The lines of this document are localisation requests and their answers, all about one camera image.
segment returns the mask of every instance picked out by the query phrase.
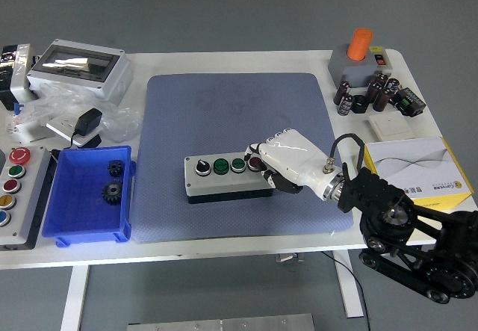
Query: blue plastic bin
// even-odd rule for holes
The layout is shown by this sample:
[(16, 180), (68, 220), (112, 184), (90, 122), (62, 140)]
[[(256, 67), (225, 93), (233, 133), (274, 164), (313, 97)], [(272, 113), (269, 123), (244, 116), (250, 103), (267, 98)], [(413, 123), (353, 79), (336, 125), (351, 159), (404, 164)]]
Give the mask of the blue plastic bin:
[[(114, 178), (108, 172), (110, 161), (122, 161), (125, 170)], [(58, 247), (94, 241), (124, 243), (131, 236), (128, 222), (132, 176), (130, 146), (61, 151), (42, 235), (54, 238)], [(122, 180), (121, 203), (109, 205), (102, 197), (103, 187)]]

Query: relay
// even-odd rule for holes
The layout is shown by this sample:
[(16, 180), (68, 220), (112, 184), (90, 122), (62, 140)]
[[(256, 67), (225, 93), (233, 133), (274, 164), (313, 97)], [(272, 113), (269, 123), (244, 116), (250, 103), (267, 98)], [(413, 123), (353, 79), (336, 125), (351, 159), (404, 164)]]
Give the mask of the relay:
[(390, 103), (398, 109), (404, 116), (415, 117), (422, 114), (426, 107), (422, 101), (410, 88), (398, 90), (391, 98)]

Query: orange cap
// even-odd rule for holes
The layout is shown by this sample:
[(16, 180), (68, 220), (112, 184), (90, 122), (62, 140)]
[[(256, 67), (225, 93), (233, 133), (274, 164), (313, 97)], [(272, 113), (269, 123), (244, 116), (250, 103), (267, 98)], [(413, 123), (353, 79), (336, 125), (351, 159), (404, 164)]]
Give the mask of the orange cap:
[(367, 54), (368, 46), (372, 42), (373, 32), (368, 28), (357, 28), (353, 34), (352, 42), (347, 51), (347, 56), (355, 61), (361, 61)]

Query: gray floor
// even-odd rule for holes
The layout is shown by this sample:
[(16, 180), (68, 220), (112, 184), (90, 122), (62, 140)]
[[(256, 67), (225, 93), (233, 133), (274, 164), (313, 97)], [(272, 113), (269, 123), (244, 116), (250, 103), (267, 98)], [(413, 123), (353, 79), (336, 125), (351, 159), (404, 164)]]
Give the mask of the gray floor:
[[(476, 188), (476, 6), (478, 0), (2, 0), (0, 46), (31, 43), (41, 53), (61, 38), (128, 53), (333, 49), (368, 27), (373, 44), (403, 54)], [(82, 329), (311, 312), (316, 330), (365, 330), (362, 319), (344, 319), (333, 266), (320, 254), (309, 259), (297, 269), (269, 256), (92, 267)], [(0, 308), (8, 311), (0, 330), (58, 330), (70, 271), (0, 271)], [(437, 306), (358, 262), (356, 271), (372, 330), (475, 328), (476, 297)]]

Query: table leg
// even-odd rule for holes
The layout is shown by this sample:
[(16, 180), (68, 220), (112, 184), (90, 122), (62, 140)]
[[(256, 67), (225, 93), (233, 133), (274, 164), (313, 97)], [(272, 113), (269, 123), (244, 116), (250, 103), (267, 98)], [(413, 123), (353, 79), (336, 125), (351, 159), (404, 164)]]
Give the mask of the table leg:
[(69, 280), (61, 331), (79, 331), (84, 293), (87, 289), (89, 265), (74, 266)]
[[(352, 264), (350, 264), (349, 252), (347, 250), (336, 250), (333, 252), (334, 259), (346, 265), (350, 270)], [(364, 312), (361, 308), (359, 290), (353, 276), (347, 271), (345, 267), (335, 263), (335, 269), (337, 270), (338, 283), (341, 287), (342, 299), (344, 300), (345, 313), (348, 318), (360, 318), (364, 316)]]

